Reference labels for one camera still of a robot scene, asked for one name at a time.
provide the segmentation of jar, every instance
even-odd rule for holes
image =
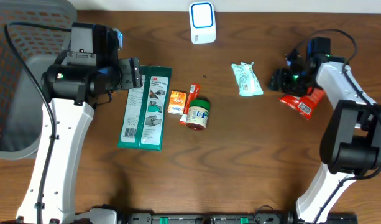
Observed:
[[[186,126],[201,131],[206,129],[209,114],[209,103],[205,100],[192,100],[188,110]]]

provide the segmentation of green package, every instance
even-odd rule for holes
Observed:
[[[161,151],[171,68],[141,66],[143,87],[128,91],[118,147]]]

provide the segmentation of barcode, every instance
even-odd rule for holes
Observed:
[[[309,106],[307,106],[306,104],[304,104],[302,102],[298,105],[298,108],[301,109],[302,112],[306,113],[307,115],[309,115],[310,111],[312,110],[312,109],[310,109]]]
[[[197,117],[197,111],[193,111],[193,113],[191,114],[191,118],[196,119],[196,117]]]
[[[190,93],[194,93],[196,89],[195,85],[190,86]]]
[[[125,137],[134,138],[136,136],[136,128],[126,128]]]

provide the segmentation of small orange carton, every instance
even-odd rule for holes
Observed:
[[[170,104],[168,105],[168,113],[183,114],[186,103],[186,93],[179,91],[171,91]]]

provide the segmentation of white wall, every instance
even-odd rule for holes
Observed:
[[[77,9],[187,11],[189,0],[69,0]],[[217,12],[381,13],[381,0],[210,0]]]

